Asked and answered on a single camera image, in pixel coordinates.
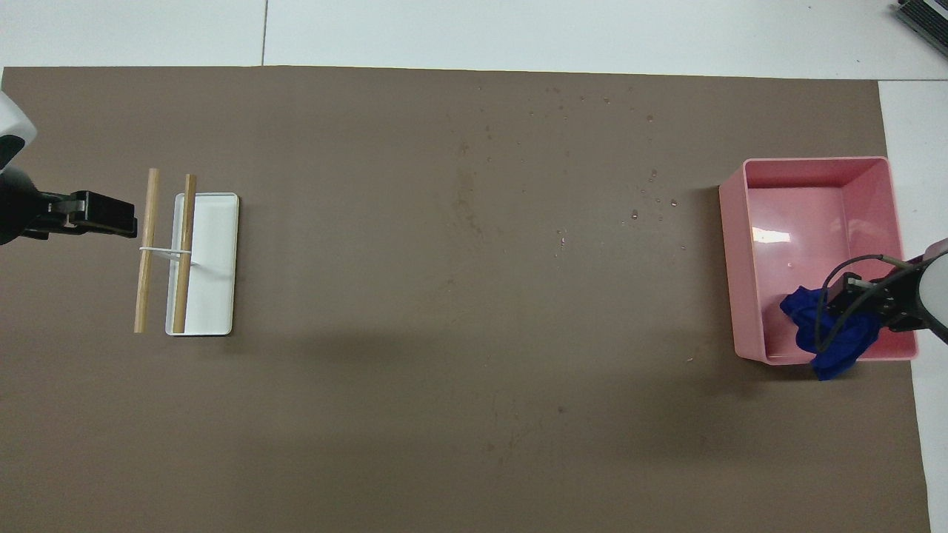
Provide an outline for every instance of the pink plastic bin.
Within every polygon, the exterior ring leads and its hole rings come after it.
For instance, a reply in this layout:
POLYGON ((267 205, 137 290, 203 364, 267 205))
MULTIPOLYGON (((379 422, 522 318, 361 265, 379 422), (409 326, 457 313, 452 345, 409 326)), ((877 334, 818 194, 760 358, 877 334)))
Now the pink plastic bin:
MULTIPOLYGON (((884 157, 748 159, 720 186, 734 348, 768 364, 810 362, 780 301, 799 285, 818 288, 850 257, 902 258, 892 178, 884 157)), ((891 266, 863 261, 864 279, 891 266)), ((914 333, 884 329, 860 360, 911 359, 914 333)))

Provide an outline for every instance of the black cable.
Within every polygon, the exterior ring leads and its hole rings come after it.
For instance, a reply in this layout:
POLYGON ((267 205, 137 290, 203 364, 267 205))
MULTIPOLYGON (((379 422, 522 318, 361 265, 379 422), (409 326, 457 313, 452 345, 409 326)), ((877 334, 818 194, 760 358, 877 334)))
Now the black cable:
MULTIPOLYGON (((817 353, 823 353, 827 348, 830 347, 830 345, 832 344, 832 342, 836 339, 836 335, 837 335, 837 334, 839 333, 839 331, 843 328, 843 325, 846 323, 847 320, 849 320, 849 317, 851 317, 852 314, 853 314, 854 312, 856 312, 856 310, 859 308, 859 306, 866 302, 866 300, 868 300, 869 298, 872 298, 872 297, 875 296, 877 293, 882 292, 883 289, 885 289, 885 288, 888 287, 889 285, 892 285, 892 284, 894 284, 895 282, 899 281, 901 278, 904 278, 905 276, 907 276, 907 275, 909 275, 909 274, 911 274, 911 273, 913 273, 913 272, 916 272, 916 271, 918 271, 918 270, 921 270, 921 269, 927 267, 929 263, 931 263, 930 260, 929 260, 929 261, 922 261, 922 262, 920 262, 920 263, 917 263, 917 264, 912 265, 912 266, 909 267, 909 268, 904 268, 904 269, 902 269, 902 270, 900 270, 900 271, 898 271, 898 272, 896 272, 896 273, 894 273, 894 274, 891 274, 891 275, 889 275, 888 277, 882 279, 880 282, 878 282, 877 284, 875 284, 872 288, 870 288, 869 290, 867 290, 867 291, 864 292, 863 294, 860 294, 859 297, 856 298, 856 300, 854 300, 854 301, 849 305, 849 307, 846 308, 846 311, 844 311, 843 314, 840 315, 840 317, 839 317, 838 319, 836 319, 836 323, 833 325, 832 329, 829 331, 829 335, 828 335, 823 341, 819 341, 819 340, 818 340, 818 336, 817 336, 817 334, 816 334, 816 332, 819 331, 819 329, 818 329, 818 328, 819 328, 819 322, 817 322, 817 323, 816 323, 816 328, 817 328, 817 329, 814 330, 814 335, 813 335, 813 340, 814 340, 815 343, 816 343, 816 352, 817 352, 817 353)), ((820 297, 821 297, 820 300, 821 300, 821 301, 824 301, 824 300, 826 299, 825 296, 826 296, 825 292, 824 292, 824 293, 821 293, 821 294, 820 294, 820 297)), ((817 309, 816 309, 817 319, 819 319, 820 310, 821 310, 821 308, 817 308, 817 309)))

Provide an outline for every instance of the wooden stick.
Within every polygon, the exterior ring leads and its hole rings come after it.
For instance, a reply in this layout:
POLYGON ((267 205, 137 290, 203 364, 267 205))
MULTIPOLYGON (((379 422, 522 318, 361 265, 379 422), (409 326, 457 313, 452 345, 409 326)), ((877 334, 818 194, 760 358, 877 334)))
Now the wooden stick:
POLYGON ((197 194, 197 176, 184 176, 184 209, 181 212, 181 254, 178 261, 178 277, 174 290, 174 319, 172 333, 184 333, 184 320, 188 313, 188 282, 191 279, 191 239, 194 236, 194 196, 197 194))
MULTIPOLYGON (((158 169, 148 171, 148 192, 145 193, 145 220, 141 229, 141 245, 155 245, 155 222, 158 214, 158 169)), ((144 249, 138 260, 138 291, 135 296, 135 332, 145 332, 148 319, 148 291, 152 278, 152 251, 144 249)))

